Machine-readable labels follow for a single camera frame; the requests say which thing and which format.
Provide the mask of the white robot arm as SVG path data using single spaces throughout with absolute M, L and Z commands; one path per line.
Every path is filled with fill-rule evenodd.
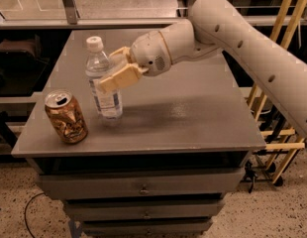
M 238 62 L 307 143 L 307 64 L 256 30 L 227 0 L 196 0 L 190 18 L 114 51 L 122 60 L 96 87 L 102 92 L 124 88 L 217 49 Z

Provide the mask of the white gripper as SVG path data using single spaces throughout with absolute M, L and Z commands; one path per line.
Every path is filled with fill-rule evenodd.
M 131 49 L 121 47 L 110 54 L 113 63 L 117 65 L 100 79 L 95 80 L 95 87 L 108 93 L 137 83 L 145 76 L 157 76 L 170 70 L 172 59 L 169 49 L 169 33 L 151 31 L 138 37 Z

